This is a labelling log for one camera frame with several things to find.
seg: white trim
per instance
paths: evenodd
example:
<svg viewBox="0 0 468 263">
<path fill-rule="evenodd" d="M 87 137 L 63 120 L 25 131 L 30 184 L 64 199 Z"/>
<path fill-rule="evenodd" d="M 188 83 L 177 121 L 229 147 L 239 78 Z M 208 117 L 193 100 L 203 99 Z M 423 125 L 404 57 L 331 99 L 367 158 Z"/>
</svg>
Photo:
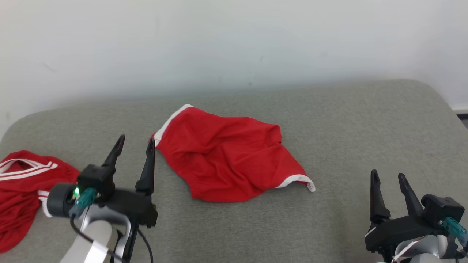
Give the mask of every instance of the white trim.
<svg viewBox="0 0 468 263">
<path fill-rule="evenodd" d="M 314 183 L 306 175 L 291 175 L 291 176 L 287 177 L 279 186 L 277 186 L 275 188 L 286 187 L 292 182 L 307 182 L 308 183 L 307 188 L 309 189 L 309 191 L 315 192 Z"/>
<path fill-rule="evenodd" d="M 45 167 L 45 168 L 39 169 L 39 170 L 34 171 L 34 172 L 25 173 L 25 174 L 22 174 L 22 175 L 3 176 L 3 177 L 0 177 L 0 181 L 6 181 L 6 180 L 12 180 L 12 179 L 21 179 L 21 178 L 30 177 L 30 176 L 33 176 L 33 175 L 38 175 L 38 174 L 43 173 L 45 171 L 55 169 L 55 168 L 57 168 L 57 166 L 58 166 L 58 164 L 54 163 L 54 164 L 52 164 L 51 167 Z"/>
<path fill-rule="evenodd" d="M 364 235 L 364 238 L 366 238 L 366 237 L 367 237 L 367 235 L 368 235 L 368 234 L 370 234 L 372 231 L 374 231 L 376 228 L 377 228 L 377 227 L 376 227 L 376 226 L 374 226 L 374 228 L 372 228 L 371 230 L 369 230 L 369 232 L 367 232 L 367 234 L 365 234 L 365 235 Z"/>
<path fill-rule="evenodd" d="M 47 209 L 47 197 L 39 197 L 39 200 L 41 200 L 42 212 L 44 212 L 45 216 L 46 217 L 52 217 L 52 215 L 49 213 L 49 210 Z"/>
<path fill-rule="evenodd" d="M 36 161 L 31 161 L 31 160 L 21 159 L 21 158 L 15 158 L 15 159 L 10 159 L 8 161 L 0 163 L 0 174 L 5 172 L 6 170 L 10 169 L 10 167 L 17 161 L 22 161 L 22 162 L 28 164 L 31 167 L 43 166 L 43 164 L 40 164 L 40 163 L 38 163 Z"/>
<path fill-rule="evenodd" d="M 34 167 L 34 168 L 29 168 L 27 170 L 22 170 L 22 171 L 16 171 L 16 172 L 10 172 L 10 173 L 2 173 L 0 174 L 0 177 L 3 177 L 3 176 L 10 176 L 10 175 L 20 175 L 20 174 L 26 174 L 26 173 L 31 173 L 33 171 L 36 171 L 36 170 L 39 170 L 39 169 L 42 169 L 42 168 L 48 168 L 48 167 L 51 167 L 54 163 L 52 163 L 51 161 L 47 164 L 47 165 L 41 165 L 41 166 L 37 166 L 37 167 Z"/>
<path fill-rule="evenodd" d="M 6 163 L 9 163 L 11 161 L 23 161 L 31 166 L 38 166 L 38 165 L 42 165 L 36 161 L 32 161 L 32 160 L 28 160 L 28 159 L 23 159 L 23 158 L 14 158 L 14 159 L 9 159 L 7 161 L 4 161 L 3 163 L 0 163 L 0 167 L 4 166 Z"/>
<path fill-rule="evenodd" d="M 166 129 L 167 129 L 168 126 L 169 126 L 169 123 L 170 123 L 177 115 L 179 115 L 182 111 L 184 111 L 185 109 L 190 108 L 190 107 L 193 107 L 193 106 L 190 105 L 190 104 L 185 104 L 184 106 L 182 106 L 180 109 L 178 109 L 176 112 L 174 112 L 174 113 L 169 117 L 169 119 L 164 123 L 164 125 L 154 134 L 154 136 L 153 136 L 154 141 L 155 141 L 154 147 L 158 146 L 159 142 L 160 142 L 161 139 L 162 139 L 162 135 L 164 134 L 164 132 L 166 131 Z"/>
</svg>

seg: teal connector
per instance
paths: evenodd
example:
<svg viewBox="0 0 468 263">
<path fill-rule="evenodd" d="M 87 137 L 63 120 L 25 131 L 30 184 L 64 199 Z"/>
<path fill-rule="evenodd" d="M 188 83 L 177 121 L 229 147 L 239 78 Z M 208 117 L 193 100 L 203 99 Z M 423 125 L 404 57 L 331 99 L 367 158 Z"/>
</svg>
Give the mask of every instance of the teal connector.
<svg viewBox="0 0 468 263">
<path fill-rule="evenodd" d="M 468 233 L 467 230 L 462 227 L 455 219 L 447 217 L 443 221 L 441 220 L 439 224 L 445 228 L 450 234 L 454 235 L 463 247 L 467 246 L 468 243 Z"/>
<path fill-rule="evenodd" d="M 75 205 L 68 211 L 68 215 L 71 217 L 75 215 L 75 217 L 79 217 L 85 209 L 92 205 L 96 200 L 96 190 L 94 188 L 87 188 L 80 197 L 75 201 Z"/>
</svg>

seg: red garment with white stripes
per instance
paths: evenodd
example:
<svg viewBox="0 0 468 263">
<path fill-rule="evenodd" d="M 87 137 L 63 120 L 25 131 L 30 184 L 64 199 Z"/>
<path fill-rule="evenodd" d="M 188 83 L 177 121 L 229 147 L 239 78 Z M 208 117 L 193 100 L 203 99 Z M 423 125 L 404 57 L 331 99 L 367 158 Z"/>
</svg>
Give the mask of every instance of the red garment with white stripes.
<svg viewBox="0 0 468 263">
<path fill-rule="evenodd" d="M 186 104 L 153 138 L 193 198 L 245 202 L 292 182 L 315 191 L 304 168 L 281 144 L 281 130 L 275 124 L 221 117 Z"/>
<path fill-rule="evenodd" d="M 34 221 L 40 201 L 58 182 L 76 182 L 79 171 L 60 159 L 28 151 L 10 153 L 0 163 L 0 253 L 15 247 Z"/>
</svg>

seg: gray couch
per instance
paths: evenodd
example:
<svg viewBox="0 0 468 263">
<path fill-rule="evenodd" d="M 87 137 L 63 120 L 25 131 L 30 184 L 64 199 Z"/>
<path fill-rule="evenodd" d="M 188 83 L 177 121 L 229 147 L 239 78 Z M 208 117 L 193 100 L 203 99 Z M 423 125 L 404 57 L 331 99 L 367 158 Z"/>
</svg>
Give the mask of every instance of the gray couch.
<svg viewBox="0 0 468 263">
<path fill-rule="evenodd" d="M 119 187 L 133 188 L 151 134 L 185 103 L 280 125 L 284 145 L 317 191 L 291 184 L 245 203 L 193 200 L 186 183 L 157 153 L 153 200 L 159 218 L 156 228 L 143 229 L 157 263 L 379 261 L 364 245 L 374 168 L 393 217 L 406 214 L 399 172 L 419 198 L 451 196 L 468 207 L 468 131 L 432 88 L 412 80 L 45 111 L 8 130 L 0 158 L 26 149 L 83 169 L 101 163 L 124 133 L 114 179 Z M 462 223 L 468 225 L 468 216 Z M 59 262 L 75 236 L 68 220 L 38 211 L 28 235 L 0 255 L 0 262 Z M 140 238 L 132 262 L 149 262 Z"/>
</svg>

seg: robotic arm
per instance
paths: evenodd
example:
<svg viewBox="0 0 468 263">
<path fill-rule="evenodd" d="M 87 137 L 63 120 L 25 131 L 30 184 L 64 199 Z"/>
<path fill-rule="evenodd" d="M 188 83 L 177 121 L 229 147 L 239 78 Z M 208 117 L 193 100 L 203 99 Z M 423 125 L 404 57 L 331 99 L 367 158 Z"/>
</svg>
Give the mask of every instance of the robotic arm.
<svg viewBox="0 0 468 263">
<path fill-rule="evenodd" d="M 137 234 L 145 240 L 139 226 L 150 228 L 156 225 L 158 212 L 151 201 L 154 139 L 146 149 L 146 162 L 135 190 L 117 189 L 113 180 L 124 141 L 125 135 L 120 136 L 105 162 L 101 166 L 88 165 L 78 176 L 76 184 L 58 183 L 50 191 L 47 199 L 49 212 L 53 216 L 71 218 L 72 227 L 79 234 L 61 263 L 107 263 L 112 260 L 127 263 Z M 80 216 L 82 225 L 78 229 L 74 219 Z M 122 226 L 124 230 L 117 230 L 114 226 Z"/>
<path fill-rule="evenodd" d="M 384 262 L 442 263 L 441 259 L 466 255 L 468 235 L 459 224 L 465 208 L 451 197 L 427 194 L 418 201 L 404 174 L 398 175 L 408 215 L 391 219 L 380 191 L 376 170 L 371 172 L 370 221 L 366 249 L 382 255 Z M 463 250 L 457 251 L 459 239 Z"/>
</svg>

